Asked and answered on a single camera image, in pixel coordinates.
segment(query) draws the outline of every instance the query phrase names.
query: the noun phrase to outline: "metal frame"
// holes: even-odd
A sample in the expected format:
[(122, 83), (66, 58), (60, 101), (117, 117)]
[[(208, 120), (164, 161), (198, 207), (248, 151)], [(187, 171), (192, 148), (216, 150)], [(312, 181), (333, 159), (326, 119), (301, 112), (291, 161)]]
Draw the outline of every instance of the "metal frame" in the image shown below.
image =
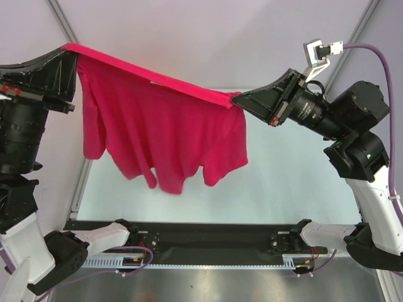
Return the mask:
[[(366, 9), (364, 10), (360, 20), (358, 20), (357, 26), (355, 27), (353, 34), (351, 35), (350, 39), (348, 40), (348, 43), (355, 43), (360, 40), (362, 37), (365, 28), (367, 25), (370, 23), (373, 15), (377, 11), (377, 8), (379, 7), (380, 0), (371, 0), (371, 2), (366, 6)], [(331, 75), (329, 76), (325, 88), (326, 92), (329, 92), (332, 89), (332, 86), (336, 79), (338, 78), (339, 74), (341, 73), (342, 69), (344, 66), (347, 64), (348, 59), (350, 58), (351, 52), (346, 52), (339, 60), (337, 63), (336, 67), (332, 71)]]
[[(57, 0), (45, 0), (50, 10), (55, 16), (60, 29), (65, 35), (68, 42), (78, 43), (78, 39), (74, 30), (71, 28), (60, 4)], [(363, 16), (359, 20), (349, 42), (356, 42), (365, 26), (369, 23), (374, 15), (380, 0), (372, 0), (367, 6)], [(326, 83), (327, 90), (330, 90), (340, 71), (345, 66), (348, 60), (348, 54), (338, 62), (333, 70), (328, 82)], [(79, 221), (77, 213), (82, 200), (82, 195), (85, 190), (89, 171), (91, 169), (91, 161), (83, 157), (82, 166), (76, 182), (76, 188), (71, 200), (71, 207), (65, 225), (66, 230), (90, 230), (109, 224), (110, 221)], [(275, 267), (279, 268), (287, 266), (289, 262), (285, 262), (281, 254), (267, 255), (259, 251), (259, 245), (268, 244), (269, 235), (273, 233), (287, 233), (293, 225), (221, 225), (221, 224), (185, 224), (185, 223), (136, 223), (142, 230), (143, 234), (151, 234), (154, 238), (158, 237), (161, 244), (171, 241), (176, 246), (169, 247), (168, 256), (157, 257), (153, 262), (155, 268), (159, 267), (236, 267), (236, 268), (256, 268), (256, 267)], [(192, 246), (191, 243), (199, 243), (199, 246)], [(250, 245), (251, 248), (236, 248), (235, 246)], [(152, 249), (160, 249), (161, 246), (156, 244)], [(327, 250), (321, 250), (321, 253), (326, 253)], [(203, 263), (197, 264), (194, 255), (202, 255)]]

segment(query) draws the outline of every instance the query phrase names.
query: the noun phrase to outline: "black cable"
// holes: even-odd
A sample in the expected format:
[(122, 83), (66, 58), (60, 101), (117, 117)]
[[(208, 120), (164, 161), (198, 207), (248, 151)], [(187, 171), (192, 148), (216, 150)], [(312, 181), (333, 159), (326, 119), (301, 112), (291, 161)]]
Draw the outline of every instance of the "black cable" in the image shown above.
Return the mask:
[(322, 91), (322, 96), (325, 95), (325, 86), (321, 82), (319, 82), (317, 80), (311, 80), (307, 84), (313, 84), (313, 85), (318, 86)]

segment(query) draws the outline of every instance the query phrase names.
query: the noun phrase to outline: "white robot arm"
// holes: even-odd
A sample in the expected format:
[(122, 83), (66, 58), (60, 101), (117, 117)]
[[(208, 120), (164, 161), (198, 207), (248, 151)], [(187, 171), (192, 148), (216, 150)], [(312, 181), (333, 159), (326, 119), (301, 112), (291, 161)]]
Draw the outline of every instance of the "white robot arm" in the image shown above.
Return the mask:
[[(276, 82), (242, 93), (232, 102), (270, 126), (290, 118), (324, 140), (335, 141), (324, 153), (353, 190), (362, 222), (323, 225), (303, 220), (293, 229), (295, 235), (311, 247), (345, 250), (363, 266), (403, 271), (403, 208), (399, 195), (389, 188), (385, 147), (370, 132), (390, 112), (383, 94), (378, 86), (360, 81), (328, 103), (323, 85), (312, 81), (329, 66), (328, 56), (343, 53), (343, 48), (342, 42), (324, 45), (312, 40), (304, 44), (309, 66), (303, 74), (289, 69)], [(320, 86), (322, 94), (310, 91), (310, 83)]]

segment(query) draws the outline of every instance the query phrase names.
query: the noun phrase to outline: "wire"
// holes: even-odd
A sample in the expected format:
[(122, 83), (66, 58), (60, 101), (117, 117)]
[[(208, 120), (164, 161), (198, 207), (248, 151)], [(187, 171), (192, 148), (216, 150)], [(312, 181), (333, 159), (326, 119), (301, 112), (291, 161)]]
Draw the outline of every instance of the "wire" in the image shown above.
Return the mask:
[(320, 267), (318, 267), (317, 269), (315, 269), (314, 272), (320, 271), (321, 269), (324, 269), (326, 266), (328, 266), (329, 263), (332, 262), (334, 256), (336, 256), (336, 253), (337, 253), (337, 252), (338, 252), (338, 250), (334, 250), (334, 251), (333, 251), (333, 254), (330, 256), (330, 258), (329, 258), (325, 263), (323, 263), (322, 266), (320, 266)]
[(312, 247), (312, 256), (313, 256), (314, 252), (316, 253), (316, 257), (315, 258), (312, 257), (313, 261), (315, 261), (316, 259), (319, 258), (319, 251), (317, 250), (316, 247)]
[(321, 89), (321, 91), (322, 91), (322, 96), (324, 96), (325, 95), (325, 86), (321, 83), (321, 82), (319, 82), (319, 81), (317, 81), (317, 80), (311, 80), (311, 81), (309, 81), (307, 84), (313, 84), (313, 85), (316, 85), (316, 86), (318, 86), (320, 89)]
[[(154, 254), (153, 254), (152, 251), (151, 251), (150, 249), (148, 249), (147, 247), (141, 247), (141, 246), (138, 246), (138, 247), (137, 247), (137, 246), (129, 247), (129, 246), (127, 246), (127, 247), (114, 247), (114, 248), (112, 248), (112, 249), (114, 249), (114, 250), (125, 250), (125, 249), (144, 250), (144, 251), (150, 253), (150, 259), (149, 259), (145, 264), (143, 264), (142, 266), (140, 266), (139, 268), (137, 268), (136, 270), (134, 270), (134, 271), (132, 271), (132, 272), (119, 273), (119, 272), (116, 272), (116, 270), (113, 271), (113, 270), (107, 269), (107, 270), (103, 270), (103, 271), (99, 271), (99, 272), (94, 272), (94, 273), (92, 273), (92, 274), (90, 274), (90, 275), (87, 275), (87, 276), (84, 276), (84, 277), (80, 277), (80, 278), (74, 279), (74, 280), (69, 281), (69, 282), (60, 283), (60, 285), (61, 285), (61, 286), (70, 285), (70, 284), (73, 284), (73, 283), (76, 283), (76, 282), (80, 282), (80, 281), (82, 281), (82, 280), (85, 280), (85, 279), (87, 279), (87, 278), (94, 277), (94, 276), (101, 275), (101, 274), (106, 274), (106, 273), (114, 273), (114, 274), (117, 273), (117, 274), (120, 274), (122, 277), (131, 276), (131, 275), (136, 274), (136, 273), (138, 273), (139, 271), (143, 270), (144, 268), (146, 268), (148, 265), (150, 265), (150, 263), (151, 263), (152, 260), (154, 259)], [(48, 295), (50, 295), (50, 293), (51, 293), (53, 290), (54, 290), (54, 288), (50, 289), (50, 290), (47, 291), (43, 296), (41, 296), (39, 299), (35, 300), (35, 302), (41, 302), (41, 301), (43, 301)]]
[(389, 97), (389, 108), (390, 108), (390, 118), (389, 118), (389, 152), (390, 152), (390, 168), (389, 168), (389, 194), (392, 200), (393, 207), (396, 211), (396, 215), (399, 218), (400, 224), (403, 226), (403, 213), (400, 210), (399, 206), (399, 199), (396, 198), (395, 193), (395, 100), (393, 94), (393, 87), (392, 87), (392, 76), (390, 74), (390, 68), (388, 62), (383, 55), (383, 53), (375, 46), (365, 43), (349, 43), (343, 45), (344, 49), (349, 48), (364, 48), (371, 50), (374, 52), (378, 58), (380, 59), (383, 70), (385, 71), (386, 76), (386, 84), (388, 89), (388, 97)]
[(0, 242), (0, 257), (2, 258), (4, 263), (6, 264), (6, 267), (8, 267), (10, 272), (13, 273), (15, 271), (15, 266), (11, 262), (11, 259), (8, 257), (8, 255), (7, 255), (6, 251), (4, 250), (4, 247), (1, 244), (1, 242)]

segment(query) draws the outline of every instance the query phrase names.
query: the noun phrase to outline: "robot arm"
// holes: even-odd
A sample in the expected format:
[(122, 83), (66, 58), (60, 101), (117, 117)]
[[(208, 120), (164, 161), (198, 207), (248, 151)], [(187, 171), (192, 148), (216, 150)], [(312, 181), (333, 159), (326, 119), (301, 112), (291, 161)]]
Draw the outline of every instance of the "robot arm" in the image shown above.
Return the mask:
[(324, 150), (330, 163), (353, 190), (362, 222), (322, 225), (310, 220), (296, 227), (310, 246), (346, 250), (361, 265), (403, 271), (402, 206), (388, 187), (389, 157), (381, 139), (370, 130), (389, 114), (379, 87), (360, 81), (333, 102), (313, 93), (309, 81), (329, 65), (328, 55), (343, 52), (343, 43), (304, 45), (308, 69), (289, 69), (274, 83), (242, 93), (232, 102), (270, 126), (290, 118), (334, 143)]
[(39, 182), (22, 174), (42, 167), (35, 159), (48, 112), (74, 110), (76, 62), (76, 54), (57, 49), (23, 64), (0, 66), (0, 248), (11, 262), (10, 272), (16, 269), (10, 282), (28, 283), (25, 293), (5, 293), (2, 301), (33, 301), (75, 273), (87, 257), (137, 235), (137, 228), (124, 220), (90, 232), (55, 231), (45, 237), (39, 229), (33, 197)]

